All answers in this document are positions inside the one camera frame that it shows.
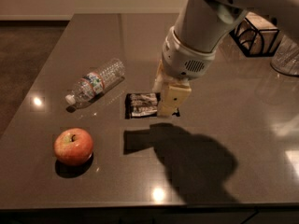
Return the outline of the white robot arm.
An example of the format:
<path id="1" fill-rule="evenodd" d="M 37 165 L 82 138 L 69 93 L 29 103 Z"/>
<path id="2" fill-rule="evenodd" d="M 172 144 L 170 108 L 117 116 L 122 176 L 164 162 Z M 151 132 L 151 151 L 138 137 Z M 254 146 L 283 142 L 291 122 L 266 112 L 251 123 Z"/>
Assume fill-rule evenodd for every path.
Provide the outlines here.
<path id="1" fill-rule="evenodd" d="M 153 86 L 161 94 L 159 117 L 178 111 L 192 91 L 190 81 L 206 72 L 223 38 L 251 11 L 298 40 L 299 0 L 188 0 L 162 47 Z"/>

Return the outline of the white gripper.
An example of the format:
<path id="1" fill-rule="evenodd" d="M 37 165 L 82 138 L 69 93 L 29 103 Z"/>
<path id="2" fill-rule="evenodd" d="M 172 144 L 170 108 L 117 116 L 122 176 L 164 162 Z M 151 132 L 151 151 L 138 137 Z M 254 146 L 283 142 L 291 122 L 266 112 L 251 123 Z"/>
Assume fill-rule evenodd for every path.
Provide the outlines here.
<path id="1" fill-rule="evenodd" d="M 153 92 L 160 94 L 157 109 L 159 117 L 170 117 L 176 113 L 192 92 L 189 82 L 165 82 L 164 71 L 170 77 L 196 79 L 206 72 L 215 55 L 215 51 L 206 53 L 186 47 L 177 38 L 174 27 L 169 29 L 152 87 Z"/>

